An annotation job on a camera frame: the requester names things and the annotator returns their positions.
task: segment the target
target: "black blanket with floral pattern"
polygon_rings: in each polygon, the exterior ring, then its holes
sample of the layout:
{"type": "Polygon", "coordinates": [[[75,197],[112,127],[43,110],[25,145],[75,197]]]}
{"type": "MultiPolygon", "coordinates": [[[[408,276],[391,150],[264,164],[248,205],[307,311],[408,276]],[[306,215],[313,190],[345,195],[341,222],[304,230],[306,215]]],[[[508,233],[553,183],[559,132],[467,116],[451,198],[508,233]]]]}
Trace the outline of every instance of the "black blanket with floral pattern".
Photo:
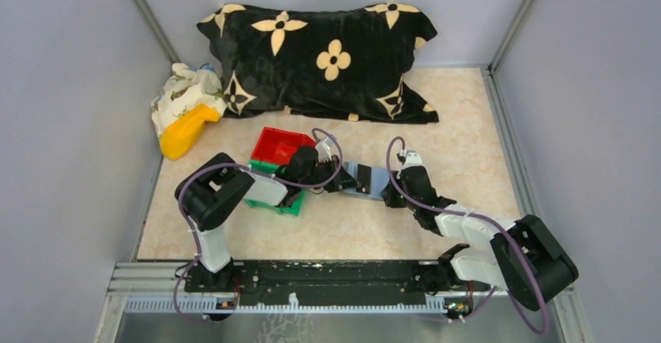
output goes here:
{"type": "Polygon", "coordinates": [[[438,122],[402,80],[413,51],[437,34],[410,5],[289,12],[226,4],[197,28],[222,64],[228,117],[284,110],[349,121],[438,122]]]}

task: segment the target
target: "green basket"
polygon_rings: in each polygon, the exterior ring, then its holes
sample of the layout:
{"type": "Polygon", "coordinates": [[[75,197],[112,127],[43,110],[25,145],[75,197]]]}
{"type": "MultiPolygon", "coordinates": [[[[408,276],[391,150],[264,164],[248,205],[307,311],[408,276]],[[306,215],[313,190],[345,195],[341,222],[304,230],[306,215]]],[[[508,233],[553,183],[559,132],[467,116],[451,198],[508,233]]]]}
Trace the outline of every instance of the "green basket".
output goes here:
{"type": "MultiPolygon", "coordinates": [[[[262,161],[255,161],[255,160],[250,160],[248,163],[252,168],[255,170],[259,170],[260,172],[265,172],[265,173],[275,173],[277,170],[278,166],[269,164],[267,162],[262,162],[262,161]]],[[[298,216],[299,212],[301,211],[301,204],[303,204],[303,197],[305,197],[305,190],[301,191],[301,196],[299,197],[298,200],[296,200],[291,207],[288,208],[280,208],[280,207],[274,207],[272,205],[268,205],[266,203],[262,203],[261,201],[255,201],[255,200],[247,200],[244,199],[243,201],[248,204],[249,207],[254,208],[254,207],[261,207],[261,208],[268,208],[271,210],[275,210],[276,213],[278,214],[292,214],[294,216],[298,216]]]]}

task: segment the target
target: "yellow object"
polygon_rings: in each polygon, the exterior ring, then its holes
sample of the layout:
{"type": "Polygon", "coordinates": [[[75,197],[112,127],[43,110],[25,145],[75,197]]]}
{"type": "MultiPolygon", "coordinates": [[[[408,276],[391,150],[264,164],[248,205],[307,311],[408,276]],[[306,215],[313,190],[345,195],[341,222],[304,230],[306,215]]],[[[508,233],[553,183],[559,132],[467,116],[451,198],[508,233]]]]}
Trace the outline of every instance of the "yellow object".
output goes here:
{"type": "Polygon", "coordinates": [[[192,111],[174,121],[165,129],[161,136],[161,151],[165,157],[176,160],[186,154],[190,147],[200,137],[207,121],[216,122],[221,119],[217,111],[198,104],[192,111]]]}

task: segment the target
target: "marble tabletop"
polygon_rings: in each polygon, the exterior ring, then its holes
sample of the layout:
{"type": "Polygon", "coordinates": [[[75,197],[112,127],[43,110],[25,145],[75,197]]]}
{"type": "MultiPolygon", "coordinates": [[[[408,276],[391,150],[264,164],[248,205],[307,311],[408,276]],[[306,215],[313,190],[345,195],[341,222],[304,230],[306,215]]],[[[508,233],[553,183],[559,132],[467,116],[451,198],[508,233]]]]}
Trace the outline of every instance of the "marble tabletop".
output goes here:
{"type": "MultiPolygon", "coordinates": [[[[264,126],[298,133],[320,127],[338,138],[346,161],[381,168],[390,140],[403,136],[440,195],[483,213],[520,217],[480,70],[413,69],[405,82],[438,110],[439,123],[391,125],[271,112],[207,125],[187,155],[163,161],[137,258],[193,257],[175,187],[219,152],[247,164],[264,126]]],[[[224,226],[232,256],[244,260],[436,259],[456,243],[421,229],[406,209],[344,193],[306,194],[298,217],[241,203],[224,226]]]]}

